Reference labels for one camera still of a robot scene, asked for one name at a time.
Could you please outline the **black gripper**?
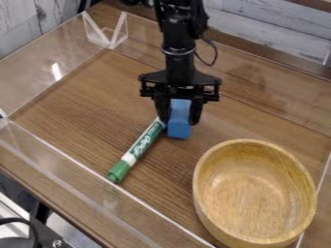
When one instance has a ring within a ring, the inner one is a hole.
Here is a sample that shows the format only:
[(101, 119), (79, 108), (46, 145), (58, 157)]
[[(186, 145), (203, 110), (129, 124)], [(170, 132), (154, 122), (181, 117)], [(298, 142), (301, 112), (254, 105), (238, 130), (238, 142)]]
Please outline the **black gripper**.
[(167, 122), (171, 114), (171, 99), (191, 100), (189, 122), (194, 126), (199, 123), (203, 111), (203, 102), (218, 102), (221, 99), (221, 85), (223, 81), (198, 70), (190, 78), (173, 81), (165, 70), (141, 74), (141, 95), (150, 97), (155, 103), (159, 119)]

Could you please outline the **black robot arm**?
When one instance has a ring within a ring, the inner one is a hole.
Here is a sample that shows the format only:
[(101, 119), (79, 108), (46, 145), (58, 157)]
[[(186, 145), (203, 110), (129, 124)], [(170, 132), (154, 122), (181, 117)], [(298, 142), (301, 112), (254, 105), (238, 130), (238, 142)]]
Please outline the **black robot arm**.
[(157, 20), (163, 33), (162, 52), (166, 56), (166, 69), (142, 74), (141, 94), (154, 101), (158, 116), (169, 122), (171, 100), (190, 100), (189, 124), (201, 120), (203, 105), (221, 100), (219, 77), (207, 75), (195, 68), (197, 40), (211, 46), (203, 34), (209, 28), (209, 15), (203, 0), (154, 0)]

